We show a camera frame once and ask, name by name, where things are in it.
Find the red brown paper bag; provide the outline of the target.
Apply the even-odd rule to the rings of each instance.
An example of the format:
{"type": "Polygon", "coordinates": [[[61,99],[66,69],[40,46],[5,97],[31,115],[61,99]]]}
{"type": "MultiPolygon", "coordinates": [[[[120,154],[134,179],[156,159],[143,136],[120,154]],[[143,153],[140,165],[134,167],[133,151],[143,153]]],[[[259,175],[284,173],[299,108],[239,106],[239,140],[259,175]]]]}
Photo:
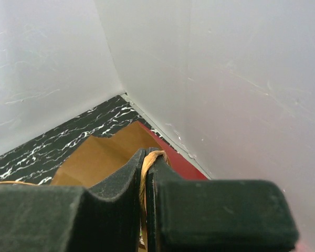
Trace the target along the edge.
{"type": "MultiPolygon", "coordinates": [[[[90,188],[123,167],[139,149],[156,148],[166,152],[167,163],[182,178],[203,180],[204,175],[189,161],[154,136],[139,122],[118,131],[110,138],[88,137],[72,155],[64,161],[51,186],[83,186],[90,188]]],[[[0,182],[0,185],[35,185],[19,182],[0,182]]]]}

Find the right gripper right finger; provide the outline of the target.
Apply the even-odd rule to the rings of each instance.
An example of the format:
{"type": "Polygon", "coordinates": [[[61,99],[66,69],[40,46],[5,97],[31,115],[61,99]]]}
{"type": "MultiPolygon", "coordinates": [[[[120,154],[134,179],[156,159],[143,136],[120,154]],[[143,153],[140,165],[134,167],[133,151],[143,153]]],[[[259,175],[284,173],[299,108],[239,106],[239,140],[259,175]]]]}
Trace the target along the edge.
{"type": "Polygon", "coordinates": [[[149,148],[148,251],[293,251],[299,231],[280,188],[266,180],[187,180],[149,148]]]}

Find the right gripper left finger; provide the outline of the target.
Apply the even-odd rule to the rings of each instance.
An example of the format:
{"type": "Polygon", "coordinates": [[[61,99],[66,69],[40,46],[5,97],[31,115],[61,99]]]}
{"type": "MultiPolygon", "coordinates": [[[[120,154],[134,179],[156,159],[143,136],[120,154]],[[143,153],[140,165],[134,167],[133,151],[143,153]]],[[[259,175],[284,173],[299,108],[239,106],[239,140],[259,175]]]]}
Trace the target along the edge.
{"type": "Polygon", "coordinates": [[[0,251],[137,251],[144,157],[90,188],[0,185],[0,251]]]}

